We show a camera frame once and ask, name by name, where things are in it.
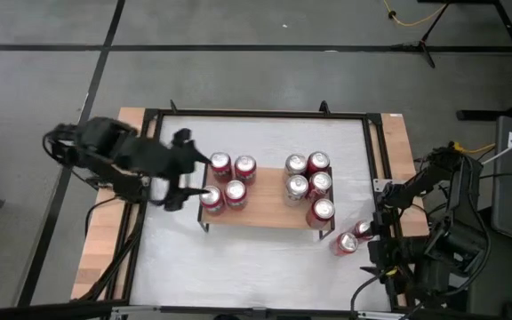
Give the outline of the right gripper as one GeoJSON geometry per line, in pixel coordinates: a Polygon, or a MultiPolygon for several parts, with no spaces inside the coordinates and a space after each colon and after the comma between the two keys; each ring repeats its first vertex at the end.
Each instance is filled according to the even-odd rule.
{"type": "MultiPolygon", "coordinates": [[[[385,233],[384,212],[374,212],[372,214],[370,229],[373,236],[381,236],[385,233]]],[[[420,238],[392,237],[372,240],[368,243],[368,253],[370,261],[377,267],[360,267],[360,269],[374,275],[376,278],[388,277],[392,275],[392,267],[414,263],[420,258],[420,238]]]]}

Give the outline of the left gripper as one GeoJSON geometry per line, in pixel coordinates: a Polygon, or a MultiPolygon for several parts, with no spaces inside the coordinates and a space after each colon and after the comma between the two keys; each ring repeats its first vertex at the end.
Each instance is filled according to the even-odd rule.
{"type": "Polygon", "coordinates": [[[183,204],[191,196],[208,193],[203,188],[191,188],[188,183],[180,186],[180,176],[189,175],[194,171],[194,163],[209,164],[211,160],[203,155],[191,139],[192,131],[188,128],[178,130],[172,136],[172,147],[163,158],[162,168],[156,171],[156,177],[169,182],[169,187],[163,199],[149,199],[151,204],[162,204],[167,212],[182,209],[183,204]]]}

